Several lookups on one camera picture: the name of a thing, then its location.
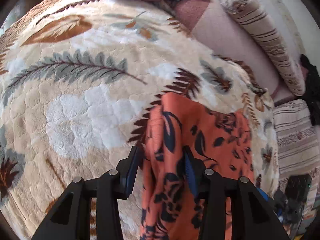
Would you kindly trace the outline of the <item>orange black floral garment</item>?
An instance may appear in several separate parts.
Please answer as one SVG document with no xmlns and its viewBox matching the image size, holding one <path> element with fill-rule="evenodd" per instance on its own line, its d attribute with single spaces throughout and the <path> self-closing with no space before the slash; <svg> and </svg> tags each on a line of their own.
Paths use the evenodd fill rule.
<svg viewBox="0 0 320 240">
<path fill-rule="evenodd" d="M 251 141 L 242 109 L 221 113 L 179 94 L 164 94 L 146 128 L 140 238 L 197 239 L 204 171 L 253 179 Z"/>
</svg>

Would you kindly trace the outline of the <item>black garment by wall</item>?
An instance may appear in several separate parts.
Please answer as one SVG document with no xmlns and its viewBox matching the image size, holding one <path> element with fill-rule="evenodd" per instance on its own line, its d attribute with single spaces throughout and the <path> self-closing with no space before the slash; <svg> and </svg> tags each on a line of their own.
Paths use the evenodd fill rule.
<svg viewBox="0 0 320 240">
<path fill-rule="evenodd" d="M 300 62 L 303 68 L 308 73 L 305 80 L 305 93 L 302 96 L 303 100 L 307 103 L 310 111 L 310 120 L 313 126 L 319 125 L 319 74 L 317 67 L 312 65 L 309 59 L 302 54 L 300 56 Z"/>
</svg>

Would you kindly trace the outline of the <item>cream leaf-pattern blanket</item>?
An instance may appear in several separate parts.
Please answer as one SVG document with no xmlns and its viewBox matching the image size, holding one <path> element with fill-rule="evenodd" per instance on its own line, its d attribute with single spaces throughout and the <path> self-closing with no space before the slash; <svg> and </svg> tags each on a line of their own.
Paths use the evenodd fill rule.
<svg viewBox="0 0 320 240">
<path fill-rule="evenodd" d="M 1 213 L 31 239 L 76 176 L 145 149 L 119 203 L 125 239 L 196 239 L 202 203 L 182 146 L 224 177 L 279 183 L 273 101 L 225 56 L 147 2 L 44 0 L 1 37 Z"/>
</svg>

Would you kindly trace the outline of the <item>striped beige bolster pillow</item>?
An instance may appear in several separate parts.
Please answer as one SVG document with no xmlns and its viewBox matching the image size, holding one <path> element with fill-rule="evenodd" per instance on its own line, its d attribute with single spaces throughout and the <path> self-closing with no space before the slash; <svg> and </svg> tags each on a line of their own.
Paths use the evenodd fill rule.
<svg viewBox="0 0 320 240">
<path fill-rule="evenodd" d="M 259 0 L 220 0 L 222 7 L 261 46 L 289 90 L 296 96 L 305 93 L 299 55 L 289 47 L 271 16 Z"/>
</svg>

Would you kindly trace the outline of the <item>pink mauve bed sheet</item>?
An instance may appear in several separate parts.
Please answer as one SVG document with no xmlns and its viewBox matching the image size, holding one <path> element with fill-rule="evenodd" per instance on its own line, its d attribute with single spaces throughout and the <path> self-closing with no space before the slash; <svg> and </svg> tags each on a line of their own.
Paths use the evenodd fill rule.
<svg viewBox="0 0 320 240">
<path fill-rule="evenodd" d="M 248 65 L 276 106 L 295 98 L 267 54 L 229 17 L 220 0 L 182 0 L 176 3 L 174 12 L 192 35 L 214 53 Z"/>
</svg>

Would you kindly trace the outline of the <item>striped beige flat pillow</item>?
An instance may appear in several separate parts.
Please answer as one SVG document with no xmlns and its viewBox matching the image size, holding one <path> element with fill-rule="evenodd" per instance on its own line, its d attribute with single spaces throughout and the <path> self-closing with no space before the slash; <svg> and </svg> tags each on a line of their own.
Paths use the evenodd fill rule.
<svg viewBox="0 0 320 240">
<path fill-rule="evenodd" d="M 319 175 L 319 139 L 305 101 L 284 103 L 273 110 L 278 143 L 279 178 Z"/>
</svg>

